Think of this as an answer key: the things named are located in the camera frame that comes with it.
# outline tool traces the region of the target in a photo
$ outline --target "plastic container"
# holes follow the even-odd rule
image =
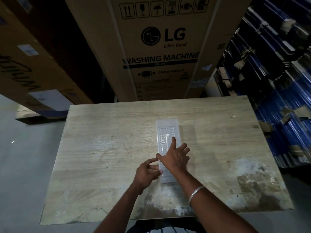
[[[176,147],[181,146],[178,119],[161,119],[155,122],[158,137],[158,153],[166,155],[169,150],[172,137],[176,138]],[[159,160],[159,170],[163,170],[160,177],[161,183],[174,182],[176,179],[172,176],[168,169]]]

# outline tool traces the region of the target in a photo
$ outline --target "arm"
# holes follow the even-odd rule
[[[190,149],[187,148],[186,143],[176,148],[176,139],[173,137],[172,145],[166,155],[156,155],[178,181],[188,199],[198,187],[202,186],[186,170],[186,164],[189,160],[189,157],[186,155],[189,151]],[[206,188],[200,189],[192,197],[191,207],[206,232],[257,233],[247,221],[233,212]]]
[[[163,173],[162,170],[159,171],[158,166],[150,165],[150,163],[157,160],[157,158],[149,159],[137,168],[133,183],[112,208],[106,218],[99,224],[94,233],[125,232],[137,197],[142,194],[143,190],[146,189],[153,180],[158,179]]]

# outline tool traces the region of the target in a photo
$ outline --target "person's left hand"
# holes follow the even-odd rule
[[[137,189],[138,194],[142,194],[153,180],[163,173],[157,165],[150,165],[152,162],[158,161],[157,158],[151,158],[142,163],[137,169],[132,185]]]

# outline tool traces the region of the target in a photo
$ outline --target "lg logo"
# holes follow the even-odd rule
[[[178,28],[174,32],[174,37],[169,38],[168,28],[165,30],[165,42],[181,41],[185,39],[185,28]],[[157,44],[161,39],[161,33],[156,27],[147,27],[142,31],[142,42],[146,45],[153,46]]]

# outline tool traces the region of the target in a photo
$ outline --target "person's right hand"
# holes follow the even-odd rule
[[[177,171],[185,171],[186,164],[189,157],[186,156],[190,149],[186,143],[183,143],[180,147],[176,148],[176,139],[172,137],[172,144],[167,151],[166,155],[162,156],[159,153],[156,157],[162,162],[162,164],[174,175]]]

